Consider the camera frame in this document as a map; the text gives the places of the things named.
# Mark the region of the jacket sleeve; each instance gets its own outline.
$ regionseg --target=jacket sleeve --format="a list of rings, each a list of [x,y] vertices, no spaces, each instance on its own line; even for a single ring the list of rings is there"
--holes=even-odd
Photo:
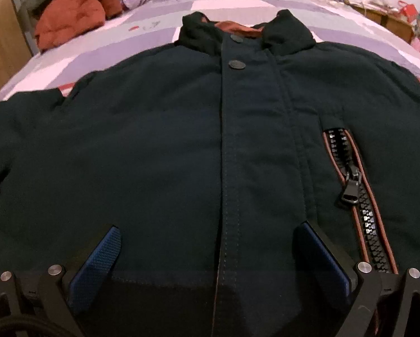
[[[0,102],[0,180],[9,171],[24,141],[64,100],[55,88],[18,92]]]

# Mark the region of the zipper pull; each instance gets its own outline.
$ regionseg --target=zipper pull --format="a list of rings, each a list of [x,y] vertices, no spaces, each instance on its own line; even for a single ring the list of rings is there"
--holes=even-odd
[[[359,203],[359,184],[361,184],[362,173],[359,168],[351,164],[348,166],[347,176],[345,177],[345,189],[341,195],[341,200],[349,204]]]

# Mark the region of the orange zipper trim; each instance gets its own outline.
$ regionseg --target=orange zipper trim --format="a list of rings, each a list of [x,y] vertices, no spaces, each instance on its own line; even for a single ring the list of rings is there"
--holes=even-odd
[[[332,160],[333,166],[336,169],[336,172],[338,173],[339,178],[341,179],[342,185],[345,185],[345,178],[342,175],[341,171],[339,170],[338,165],[336,164],[336,161],[332,155],[332,151],[330,149],[330,144],[328,143],[328,138],[327,135],[325,134],[325,132],[322,132],[323,134],[323,138],[324,138],[324,142],[325,142],[325,147],[327,149],[328,155],[330,156],[330,159]],[[364,240],[364,235],[362,233],[362,229],[361,229],[361,224],[359,222],[359,217],[358,217],[358,212],[356,211],[356,207],[353,206],[352,207],[352,215],[353,215],[353,219],[355,221],[355,228],[358,234],[358,239],[359,239],[359,243],[361,246],[361,253],[362,253],[362,259],[363,261],[369,263],[369,255],[368,255],[368,250],[366,248],[366,242]]]
[[[366,186],[366,189],[367,189],[368,194],[369,194],[369,198],[372,201],[372,206],[374,207],[374,211],[375,211],[375,218],[377,219],[378,227],[380,229],[380,237],[383,241],[384,247],[386,248],[386,252],[388,253],[388,259],[389,259],[389,263],[391,264],[391,267],[392,267],[392,272],[394,274],[398,274],[397,263],[395,262],[395,258],[394,258],[394,254],[393,254],[392,249],[391,249],[391,245],[389,244],[388,237],[386,236],[386,231],[384,230],[383,220],[381,219],[380,210],[378,209],[377,201],[375,200],[375,195],[372,192],[372,189],[369,185],[368,178],[366,177],[366,173],[364,172],[364,168],[362,166],[362,161],[361,161],[361,157],[359,156],[358,148],[355,145],[355,142],[353,141],[353,137],[350,135],[348,130],[344,129],[344,132],[345,132],[345,135],[347,136],[348,141],[350,142],[350,145],[352,146],[352,149],[355,153],[355,158],[356,158],[356,161],[358,163],[358,167],[359,167],[359,169],[362,173],[362,181],[363,181],[364,185]]]

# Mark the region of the black cable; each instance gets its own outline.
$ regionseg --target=black cable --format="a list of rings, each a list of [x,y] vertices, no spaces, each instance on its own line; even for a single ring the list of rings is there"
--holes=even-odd
[[[0,337],[7,332],[36,332],[46,337],[76,337],[66,329],[35,315],[10,315],[0,318]]]

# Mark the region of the blue gripper pad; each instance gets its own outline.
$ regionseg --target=blue gripper pad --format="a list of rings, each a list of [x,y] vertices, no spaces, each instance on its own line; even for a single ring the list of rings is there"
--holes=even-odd
[[[69,285],[67,301],[73,315],[89,309],[120,251],[121,232],[112,227]]]
[[[332,254],[307,222],[297,228],[296,235],[300,253],[307,261],[326,300],[336,309],[348,307],[350,281]]]

